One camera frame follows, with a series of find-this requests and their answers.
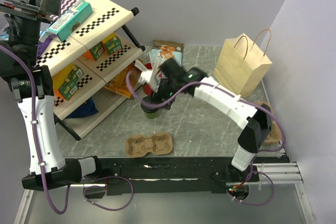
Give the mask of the black plastic cup lid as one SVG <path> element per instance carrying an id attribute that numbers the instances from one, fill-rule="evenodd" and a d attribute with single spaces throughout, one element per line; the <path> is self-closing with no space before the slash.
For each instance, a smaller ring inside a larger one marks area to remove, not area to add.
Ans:
<path id="1" fill-rule="evenodd" d="M 152 102 L 151 97 L 150 96 L 145 96 L 142 100 L 141 100 L 141 109 L 146 112 L 146 113 L 154 113 L 154 112 L 158 112 L 160 108 L 155 108 L 156 104 Z"/>

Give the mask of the brown paper bag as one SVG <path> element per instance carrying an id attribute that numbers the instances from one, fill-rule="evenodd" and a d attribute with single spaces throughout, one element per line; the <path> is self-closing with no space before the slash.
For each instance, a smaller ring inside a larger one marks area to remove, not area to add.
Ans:
<path id="1" fill-rule="evenodd" d="M 215 78 L 223 87 L 243 98 L 253 93 L 272 65 L 267 50 L 257 45 L 263 32 L 269 33 L 270 41 L 272 32 L 269 28 L 260 31 L 253 40 L 244 33 L 225 39 L 214 70 Z"/>

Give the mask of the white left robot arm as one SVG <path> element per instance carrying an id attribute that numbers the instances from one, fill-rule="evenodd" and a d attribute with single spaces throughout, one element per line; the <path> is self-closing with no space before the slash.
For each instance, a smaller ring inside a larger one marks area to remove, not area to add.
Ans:
<path id="1" fill-rule="evenodd" d="M 23 116 L 30 149 L 29 173 L 22 186 L 48 190 L 103 179 L 96 156 L 66 161 L 56 134 L 54 92 L 47 66 L 37 66 L 40 26 L 60 12 L 61 0 L 1 0 L 8 22 L 7 40 L 1 41 L 1 78 L 8 83 Z"/>

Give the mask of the green paper coffee cup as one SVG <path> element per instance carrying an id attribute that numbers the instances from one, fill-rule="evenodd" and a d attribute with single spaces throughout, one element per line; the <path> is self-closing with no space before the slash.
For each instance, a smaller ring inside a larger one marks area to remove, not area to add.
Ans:
<path id="1" fill-rule="evenodd" d="M 148 119 L 155 119 L 158 114 L 160 109 L 154 109 L 154 110 L 148 110 L 148 109 L 142 109 L 144 112 L 144 115 L 148 118 Z"/>

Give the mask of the brown two-cup cardboard carrier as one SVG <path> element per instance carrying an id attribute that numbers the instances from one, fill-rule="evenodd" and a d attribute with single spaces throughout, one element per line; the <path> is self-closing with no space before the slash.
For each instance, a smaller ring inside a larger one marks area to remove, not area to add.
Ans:
<path id="1" fill-rule="evenodd" d="M 130 136 L 124 146 L 125 153 L 132 158 L 144 157 L 148 153 L 167 155 L 173 150 L 173 139 L 170 133 L 159 132 L 152 136 Z"/>

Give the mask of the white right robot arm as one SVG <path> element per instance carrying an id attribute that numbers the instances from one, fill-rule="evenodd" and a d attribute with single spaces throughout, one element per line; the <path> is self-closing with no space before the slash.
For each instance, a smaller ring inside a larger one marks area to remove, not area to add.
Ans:
<path id="1" fill-rule="evenodd" d="M 242 132 L 237 139 L 238 148 L 229 175 L 235 181 L 243 180 L 248 166 L 271 133 L 270 106 L 247 104 L 203 70 L 196 67 L 185 70 L 174 59 L 158 60 L 152 70 L 156 82 L 152 88 L 153 103 L 166 101 L 165 107 L 170 108 L 175 94 L 186 93 L 218 109 L 238 125 Z"/>

